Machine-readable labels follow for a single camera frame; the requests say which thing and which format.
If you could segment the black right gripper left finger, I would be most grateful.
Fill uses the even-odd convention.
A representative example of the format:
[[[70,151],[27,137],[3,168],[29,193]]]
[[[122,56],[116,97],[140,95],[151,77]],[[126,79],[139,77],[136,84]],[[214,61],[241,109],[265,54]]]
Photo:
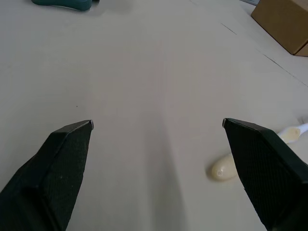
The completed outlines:
[[[52,132],[0,192],[0,231],[66,231],[86,166],[92,120]]]

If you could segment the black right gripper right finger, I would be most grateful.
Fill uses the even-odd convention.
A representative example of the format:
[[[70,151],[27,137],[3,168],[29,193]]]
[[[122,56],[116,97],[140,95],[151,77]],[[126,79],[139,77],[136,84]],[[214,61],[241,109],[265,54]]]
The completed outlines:
[[[240,181],[267,231],[308,231],[308,165],[272,130],[225,118]]]

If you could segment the cream plastic spoon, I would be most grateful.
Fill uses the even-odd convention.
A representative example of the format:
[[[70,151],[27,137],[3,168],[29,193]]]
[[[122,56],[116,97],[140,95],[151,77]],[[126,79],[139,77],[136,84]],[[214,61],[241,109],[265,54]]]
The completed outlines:
[[[286,144],[291,144],[297,142],[301,135],[308,132],[308,119],[306,122],[300,120],[300,125],[290,126],[284,128],[277,135],[282,139]],[[222,156],[213,164],[211,164],[206,173],[211,180],[214,181],[228,181],[238,175],[233,155],[230,152],[227,155]]]

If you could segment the brown cardboard box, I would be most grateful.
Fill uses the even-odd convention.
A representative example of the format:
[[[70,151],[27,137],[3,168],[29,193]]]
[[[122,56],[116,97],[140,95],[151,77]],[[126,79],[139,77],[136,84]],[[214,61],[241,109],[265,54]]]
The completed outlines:
[[[260,0],[251,16],[291,55],[308,57],[308,0]]]

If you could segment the dark teal plastic container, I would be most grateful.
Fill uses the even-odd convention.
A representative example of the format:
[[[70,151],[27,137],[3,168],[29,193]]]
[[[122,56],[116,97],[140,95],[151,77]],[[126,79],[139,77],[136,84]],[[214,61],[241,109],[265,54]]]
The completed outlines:
[[[31,0],[36,5],[65,7],[77,11],[87,11],[94,0]]]

